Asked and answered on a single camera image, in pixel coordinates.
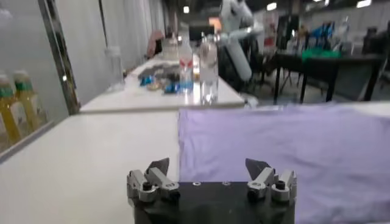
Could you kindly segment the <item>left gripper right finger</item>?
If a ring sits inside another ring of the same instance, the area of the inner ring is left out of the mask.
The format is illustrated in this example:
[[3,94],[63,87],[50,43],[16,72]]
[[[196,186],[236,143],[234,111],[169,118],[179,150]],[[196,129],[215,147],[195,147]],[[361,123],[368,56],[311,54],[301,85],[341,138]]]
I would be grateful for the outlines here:
[[247,197],[250,201],[264,199],[287,203],[296,200],[297,175],[293,170],[277,173],[268,163],[246,158],[245,165],[251,181],[247,183]]

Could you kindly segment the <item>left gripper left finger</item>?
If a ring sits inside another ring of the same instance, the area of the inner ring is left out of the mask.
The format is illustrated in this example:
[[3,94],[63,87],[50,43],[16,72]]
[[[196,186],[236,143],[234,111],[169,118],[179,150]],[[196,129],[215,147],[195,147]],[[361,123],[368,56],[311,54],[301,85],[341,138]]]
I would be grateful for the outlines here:
[[131,170],[127,175],[127,198],[141,203],[154,203],[159,198],[177,203],[180,198],[179,183],[168,178],[169,158],[150,163],[141,170]]

